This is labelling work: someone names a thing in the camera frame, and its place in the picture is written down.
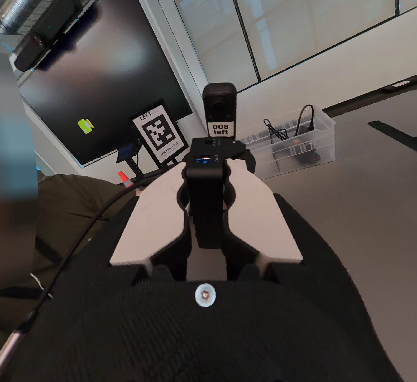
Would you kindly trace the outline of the small black box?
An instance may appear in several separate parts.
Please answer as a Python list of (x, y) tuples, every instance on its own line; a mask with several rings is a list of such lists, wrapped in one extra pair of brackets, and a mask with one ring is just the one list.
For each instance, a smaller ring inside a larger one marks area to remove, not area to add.
[(314, 165), (321, 161), (321, 156), (316, 151), (313, 142), (304, 142), (290, 147), (291, 154), (303, 165)]

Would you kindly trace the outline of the small blue screen device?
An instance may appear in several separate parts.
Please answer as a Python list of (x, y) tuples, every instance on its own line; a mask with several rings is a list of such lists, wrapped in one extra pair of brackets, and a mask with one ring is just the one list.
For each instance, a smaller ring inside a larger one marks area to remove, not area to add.
[(133, 157), (138, 155), (142, 145), (140, 139), (134, 139), (130, 143), (123, 145), (117, 150), (116, 163), (133, 159)]

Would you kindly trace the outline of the clear plastic bin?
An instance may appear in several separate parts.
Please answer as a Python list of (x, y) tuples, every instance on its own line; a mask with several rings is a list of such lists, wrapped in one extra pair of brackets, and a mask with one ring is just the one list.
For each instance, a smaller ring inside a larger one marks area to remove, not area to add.
[[(298, 109), (242, 131), (237, 138), (255, 158), (255, 175), (260, 179), (290, 173), (335, 160), (335, 121), (316, 106)], [(303, 165), (291, 154), (290, 147), (313, 142), (321, 161)]]

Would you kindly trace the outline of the frosted glass window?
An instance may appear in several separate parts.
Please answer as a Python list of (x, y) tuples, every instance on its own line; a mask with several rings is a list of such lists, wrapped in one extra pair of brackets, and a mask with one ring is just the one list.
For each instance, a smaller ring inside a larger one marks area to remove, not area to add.
[(208, 82), (243, 90), (416, 9), (416, 0), (160, 0)]

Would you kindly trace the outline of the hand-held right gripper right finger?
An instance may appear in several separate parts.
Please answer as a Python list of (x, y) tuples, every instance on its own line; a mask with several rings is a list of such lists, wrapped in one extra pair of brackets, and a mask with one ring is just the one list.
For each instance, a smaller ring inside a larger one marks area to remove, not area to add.
[(224, 255), (237, 268), (264, 275), (272, 263), (300, 264), (303, 256), (271, 189), (244, 160), (226, 160)]

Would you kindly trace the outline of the black wall monitor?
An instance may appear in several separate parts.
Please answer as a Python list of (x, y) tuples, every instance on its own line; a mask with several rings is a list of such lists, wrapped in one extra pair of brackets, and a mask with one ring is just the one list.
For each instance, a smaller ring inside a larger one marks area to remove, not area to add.
[(139, 138), (131, 120), (154, 103), (192, 113), (139, 0), (96, 0), (20, 93), (82, 166)]

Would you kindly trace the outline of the black usb hub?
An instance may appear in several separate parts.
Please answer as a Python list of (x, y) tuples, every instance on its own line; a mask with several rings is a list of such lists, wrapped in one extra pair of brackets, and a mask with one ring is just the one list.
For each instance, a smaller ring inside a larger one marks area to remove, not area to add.
[(221, 249), (223, 224), (223, 162), (207, 150), (190, 151), (186, 182), (199, 248)]

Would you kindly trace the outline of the black webcam bar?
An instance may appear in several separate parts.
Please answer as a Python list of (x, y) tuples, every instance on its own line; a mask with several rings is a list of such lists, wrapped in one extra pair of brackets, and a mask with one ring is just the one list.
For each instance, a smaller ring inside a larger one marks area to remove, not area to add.
[(26, 72), (36, 66), (82, 9), (80, 0), (56, 0), (26, 36), (14, 61), (16, 69)]

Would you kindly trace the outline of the black perforated stand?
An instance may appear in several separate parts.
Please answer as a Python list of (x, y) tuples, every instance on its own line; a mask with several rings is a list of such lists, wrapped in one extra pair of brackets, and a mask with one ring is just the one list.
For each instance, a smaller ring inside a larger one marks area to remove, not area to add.
[(138, 166), (138, 155), (133, 157), (133, 159), (126, 161), (128, 166), (132, 169), (135, 174), (136, 180), (143, 180), (144, 178), (150, 178), (152, 176), (151, 173), (144, 174)]

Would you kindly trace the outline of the framed fiducial tag sign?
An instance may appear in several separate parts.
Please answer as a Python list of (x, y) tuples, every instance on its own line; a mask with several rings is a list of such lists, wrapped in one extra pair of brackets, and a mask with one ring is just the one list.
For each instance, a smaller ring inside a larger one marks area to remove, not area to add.
[(158, 168), (176, 163), (176, 157), (189, 148), (162, 99), (130, 116), (129, 120), (136, 126), (143, 146)]

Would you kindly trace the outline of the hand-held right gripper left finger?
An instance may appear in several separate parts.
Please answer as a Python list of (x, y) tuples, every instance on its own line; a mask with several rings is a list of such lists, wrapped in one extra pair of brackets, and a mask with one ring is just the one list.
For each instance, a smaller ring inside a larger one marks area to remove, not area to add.
[(111, 266), (141, 265), (151, 275), (165, 265), (186, 276), (192, 250), (186, 163), (180, 162), (139, 196), (110, 259)]

